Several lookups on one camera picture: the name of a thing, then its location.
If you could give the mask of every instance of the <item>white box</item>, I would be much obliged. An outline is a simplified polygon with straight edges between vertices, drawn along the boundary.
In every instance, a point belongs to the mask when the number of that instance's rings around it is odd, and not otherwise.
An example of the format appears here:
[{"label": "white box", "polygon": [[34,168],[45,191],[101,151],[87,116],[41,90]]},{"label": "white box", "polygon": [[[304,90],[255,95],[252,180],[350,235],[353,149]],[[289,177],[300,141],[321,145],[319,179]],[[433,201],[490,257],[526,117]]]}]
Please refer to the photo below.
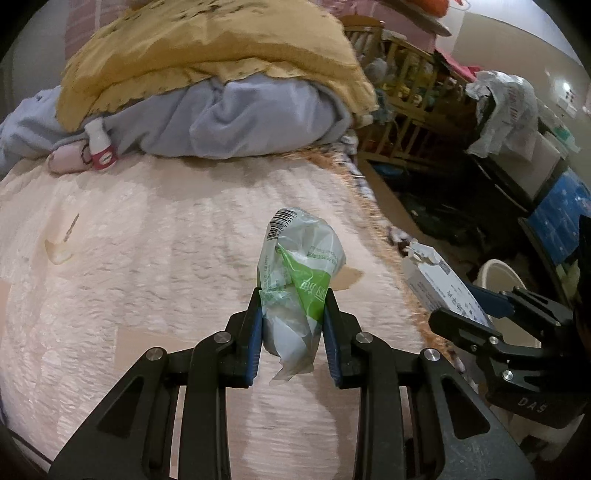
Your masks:
[{"label": "white box", "polygon": [[416,241],[407,247],[402,270],[410,289],[433,312],[447,308],[481,325],[494,328],[464,282],[433,247]]}]

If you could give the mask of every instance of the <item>crumpled plastic bag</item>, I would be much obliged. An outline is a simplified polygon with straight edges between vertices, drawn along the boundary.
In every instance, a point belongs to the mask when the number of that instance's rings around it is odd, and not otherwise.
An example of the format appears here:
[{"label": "crumpled plastic bag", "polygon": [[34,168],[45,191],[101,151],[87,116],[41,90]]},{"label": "crumpled plastic bag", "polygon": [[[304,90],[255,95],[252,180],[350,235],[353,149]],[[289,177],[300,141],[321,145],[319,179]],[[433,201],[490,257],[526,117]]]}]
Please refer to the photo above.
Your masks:
[{"label": "crumpled plastic bag", "polygon": [[267,226],[257,267],[263,344],[279,356],[274,380],[314,370],[324,300],[331,277],[345,264],[335,231],[299,208],[282,208]]},{"label": "crumpled plastic bag", "polygon": [[482,121],[487,98],[492,94],[495,110],[482,129],[480,138],[467,153],[486,158],[498,155],[503,145],[527,161],[534,153],[538,132],[538,102],[531,84],[516,75],[477,72],[477,80],[466,85],[466,94],[478,101],[476,116]]}]

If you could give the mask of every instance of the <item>green label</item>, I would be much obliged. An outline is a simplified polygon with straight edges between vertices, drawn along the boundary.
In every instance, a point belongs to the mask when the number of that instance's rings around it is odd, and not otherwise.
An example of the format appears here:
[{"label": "green label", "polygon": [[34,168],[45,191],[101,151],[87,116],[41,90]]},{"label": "green label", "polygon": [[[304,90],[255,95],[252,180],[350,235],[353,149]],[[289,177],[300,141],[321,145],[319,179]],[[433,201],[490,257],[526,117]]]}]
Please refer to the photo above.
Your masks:
[{"label": "green label", "polygon": [[283,257],[284,265],[289,270],[291,281],[296,287],[306,315],[318,323],[322,323],[330,275],[324,270],[315,270],[295,261],[293,256],[281,245],[277,245],[277,248]]}]

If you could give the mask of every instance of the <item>barcode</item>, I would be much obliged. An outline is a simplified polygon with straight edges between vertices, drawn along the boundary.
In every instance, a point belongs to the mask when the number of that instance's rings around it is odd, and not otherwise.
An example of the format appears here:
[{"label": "barcode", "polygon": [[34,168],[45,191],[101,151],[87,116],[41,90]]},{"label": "barcode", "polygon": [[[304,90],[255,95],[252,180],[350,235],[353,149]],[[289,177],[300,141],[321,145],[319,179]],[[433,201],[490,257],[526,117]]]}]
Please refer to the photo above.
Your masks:
[{"label": "barcode", "polygon": [[441,269],[445,272],[446,275],[449,275],[449,272],[452,271],[451,268],[449,268],[449,265],[447,265],[443,260],[441,260],[439,262],[439,266],[441,267]]},{"label": "barcode", "polygon": [[289,210],[287,208],[282,208],[281,210],[278,210],[269,222],[271,228],[269,229],[269,233],[267,234],[267,240],[274,240],[278,238],[279,234],[285,229],[287,224],[291,223],[291,220],[296,216],[297,212],[293,210]]}]

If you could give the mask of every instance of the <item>small bottle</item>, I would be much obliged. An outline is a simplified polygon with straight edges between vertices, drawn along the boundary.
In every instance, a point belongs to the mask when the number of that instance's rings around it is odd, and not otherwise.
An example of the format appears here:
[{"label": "small bottle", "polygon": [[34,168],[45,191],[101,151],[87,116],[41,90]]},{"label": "small bottle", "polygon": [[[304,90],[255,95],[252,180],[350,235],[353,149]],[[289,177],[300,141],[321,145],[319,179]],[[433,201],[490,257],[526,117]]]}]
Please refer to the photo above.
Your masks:
[{"label": "small bottle", "polygon": [[103,124],[103,118],[98,117],[88,122],[84,130],[89,139],[90,155],[95,170],[104,170],[117,161],[115,147]]}]

